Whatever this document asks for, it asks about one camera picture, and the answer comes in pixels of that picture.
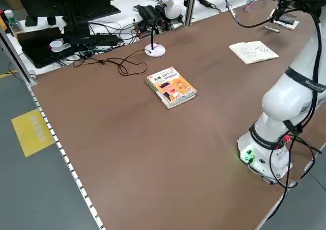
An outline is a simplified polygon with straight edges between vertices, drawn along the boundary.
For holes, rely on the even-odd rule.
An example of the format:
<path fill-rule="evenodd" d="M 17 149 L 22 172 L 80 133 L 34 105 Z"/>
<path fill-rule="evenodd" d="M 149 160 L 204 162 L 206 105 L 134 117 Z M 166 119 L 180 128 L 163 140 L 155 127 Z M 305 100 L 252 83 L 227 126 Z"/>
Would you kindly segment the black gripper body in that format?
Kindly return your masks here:
<path fill-rule="evenodd" d="M 289 0 L 279 0 L 277 8 L 274 11 L 274 18 L 280 18 L 290 5 Z"/>

